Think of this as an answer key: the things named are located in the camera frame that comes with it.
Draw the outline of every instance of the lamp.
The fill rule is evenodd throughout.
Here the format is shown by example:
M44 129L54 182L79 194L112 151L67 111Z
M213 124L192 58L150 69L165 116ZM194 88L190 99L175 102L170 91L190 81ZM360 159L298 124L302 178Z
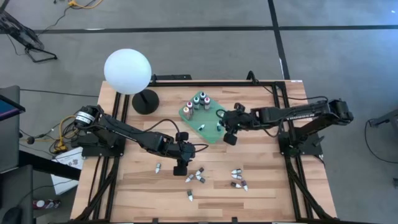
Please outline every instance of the lamp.
M152 70L148 59L133 49L120 49L106 59L105 79L119 93L135 94L132 106L139 114L150 114L159 106L159 97L152 90L145 90Z

